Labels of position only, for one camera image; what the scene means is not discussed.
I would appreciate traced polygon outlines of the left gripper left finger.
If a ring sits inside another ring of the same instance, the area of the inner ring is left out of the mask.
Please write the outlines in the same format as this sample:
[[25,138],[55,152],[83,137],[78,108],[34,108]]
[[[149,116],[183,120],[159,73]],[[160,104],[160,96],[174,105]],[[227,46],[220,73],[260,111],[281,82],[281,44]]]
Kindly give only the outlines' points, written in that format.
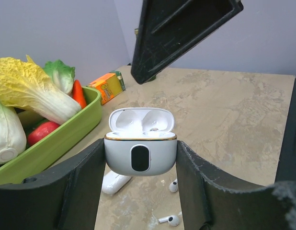
[[103,139],[20,184],[0,185],[0,230],[92,230],[105,170]]

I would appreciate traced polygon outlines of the white square charging case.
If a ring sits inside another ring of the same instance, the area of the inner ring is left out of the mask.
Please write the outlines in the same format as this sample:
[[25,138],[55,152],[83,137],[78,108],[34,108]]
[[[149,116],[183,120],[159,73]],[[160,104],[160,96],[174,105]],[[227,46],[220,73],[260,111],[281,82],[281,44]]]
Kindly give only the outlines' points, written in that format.
[[162,108],[129,107],[109,116],[104,136],[108,167],[126,176],[156,176],[176,162],[177,135],[173,114]]

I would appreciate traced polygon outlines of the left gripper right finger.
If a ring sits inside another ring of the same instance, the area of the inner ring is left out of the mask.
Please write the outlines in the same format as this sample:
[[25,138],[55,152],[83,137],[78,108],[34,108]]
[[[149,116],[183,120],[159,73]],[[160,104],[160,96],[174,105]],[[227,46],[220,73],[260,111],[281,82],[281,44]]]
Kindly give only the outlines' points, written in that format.
[[177,144],[176,173],[186,230],[296,230],[296,181],[250,183],[183,141]]

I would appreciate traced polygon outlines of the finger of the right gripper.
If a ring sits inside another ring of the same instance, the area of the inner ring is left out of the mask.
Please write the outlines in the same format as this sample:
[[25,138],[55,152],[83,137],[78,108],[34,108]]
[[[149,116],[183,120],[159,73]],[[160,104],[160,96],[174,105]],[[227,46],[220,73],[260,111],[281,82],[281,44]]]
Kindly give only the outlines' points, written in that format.
[[240,0],[143,1],[131,75],[146,83],[243,9]]

